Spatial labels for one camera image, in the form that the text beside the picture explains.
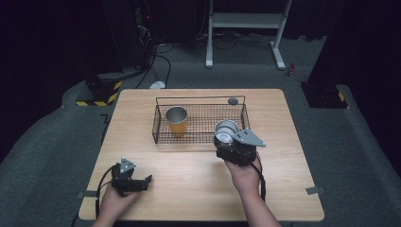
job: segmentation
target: dark background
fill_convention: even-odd
[[[189,48],[196,42],[202,29],[203,1],[146,2],[152,6],[158,37],[189,44]],[[74,3],[0,3],[1,160],[32,124],[60,107],[67,89],[85,80],[66,42],[71,32],[76,32],[82,55],[96,73],[124,70],[113,38],[115,27],[110,26],[103,2],[88,0],[75,8]],[[277,12],[283,6],[280,0],[215,1],[215,11]],[[312,41],[328,36],[309,82],[348,85],[379,145],[400,173],[401,120],[396,110],[401,103],[397,89],[401,18],[397,6],[395,0],[293,0],[284,37],[306,36]],[[76,23],[86,29],[68,28],[71,20],[66,9],[83,15]]]

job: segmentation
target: black wire basket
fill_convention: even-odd
[[[188,113],[186,132],[181,137],[174,136],[166,121],[166,111],[173,106],[181,106]],[[156,97],[152,130],[154,143],[213,143],[215,126],[221,120],[232,120],[242,130],[250,128],[245,96]]]

